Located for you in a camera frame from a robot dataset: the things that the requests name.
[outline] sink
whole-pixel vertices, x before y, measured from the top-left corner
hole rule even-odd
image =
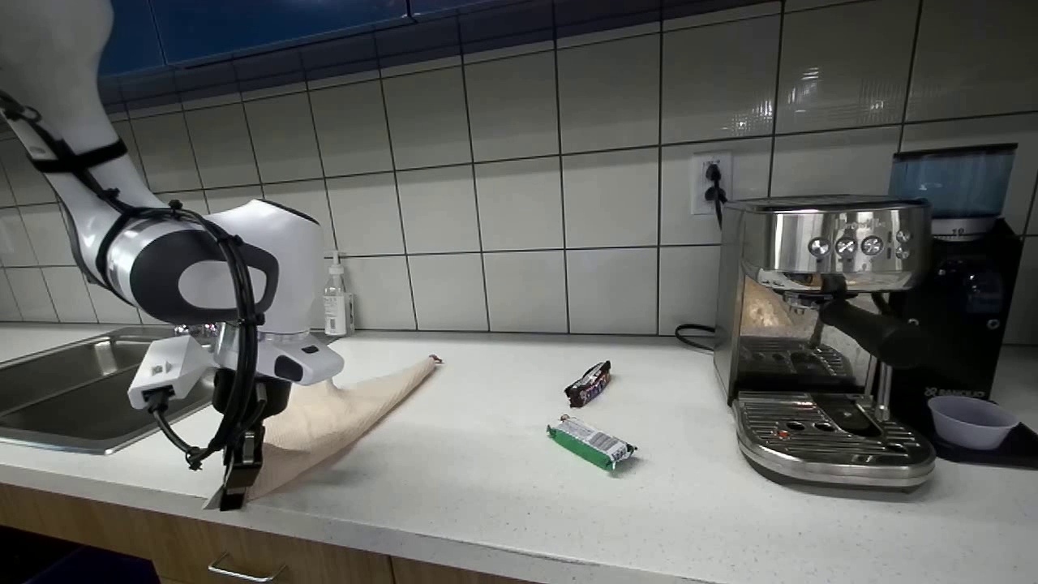
[[[5,363],[0,438],[115,454],[157,432],[153,418],[127,402],[127,385],[157,336],[167,333],[127,328]],[[211,391],[194,385],[168,405],[168,418],[198,411],[209,400]]]

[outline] white countertop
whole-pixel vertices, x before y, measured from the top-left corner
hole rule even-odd
[[[21,340],[0,328],[0,355]],[[0,479],[202,517],[526,579],[1038,579],[1038,473],[938,461],[911,495],[834,495],[758,477],[735,450],[709,353],[671,340],[351,336],[340,384],[425,353],[442,374],[334,467],[247,512],[206,512],[221,467],[160,438],[115,456],[0,445]],[[612,359],[578,411],[639,445],[624,477],[548,441],[561,385]],[[1007,351],[999,400],[1038,429],[1034,351]],[[179,429],[194,441],[211,415]]]

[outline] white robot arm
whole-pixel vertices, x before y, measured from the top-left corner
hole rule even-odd
[[[189,461],[226,447],[226,494],[240,495],[264,465],[264,415],[286,405],[291,384],[340,368],[307,336],[318,222],[269,201],[198,216],[147,189],[96,93],[108,0],[5,0],[0,25],[0,115],[55,189],[80,271],[160,320],[221,325],[206,351],[194,336],[157,342],[130,402],[161,407],[221,368],[223,425]]]

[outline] espresso machine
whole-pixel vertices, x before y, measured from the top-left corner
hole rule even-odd
[[[931,359],[890,312],[929,265],[929,204],[772,198],[729,204],[714,365],[746,461],[770,477],[916,488],[929,438],[890,415],[895,368]]]

